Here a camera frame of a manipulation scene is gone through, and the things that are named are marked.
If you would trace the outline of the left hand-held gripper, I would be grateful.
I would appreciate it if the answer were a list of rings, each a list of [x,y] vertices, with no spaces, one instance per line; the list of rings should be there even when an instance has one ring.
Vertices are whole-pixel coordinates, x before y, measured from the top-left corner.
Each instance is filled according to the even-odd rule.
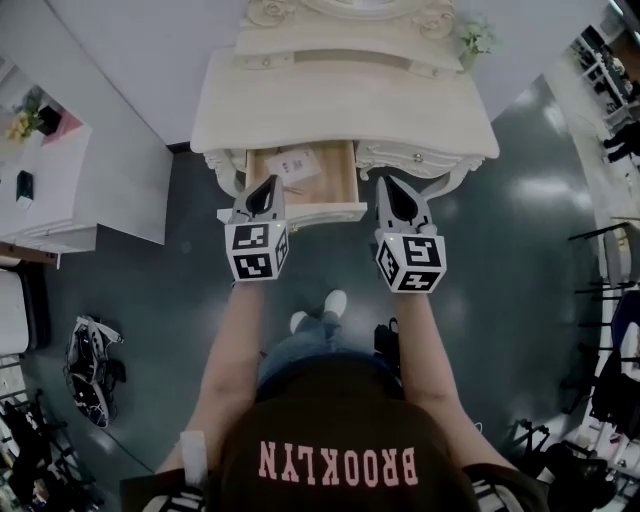
[[[251,185],[232,209],[218,210],[217,217],[225,225],[225,249],[234,280],[277,279],[290,249],[281,177],[271,175]]]

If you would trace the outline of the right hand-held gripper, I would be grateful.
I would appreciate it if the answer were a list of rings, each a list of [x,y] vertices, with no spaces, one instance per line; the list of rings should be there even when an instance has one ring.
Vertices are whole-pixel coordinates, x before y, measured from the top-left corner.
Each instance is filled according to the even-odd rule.
[[[399,178],[382,176],[376,204],[380,228],[374,261],[389,290],[431,293],[446,273],[446,249],[425,198]]]

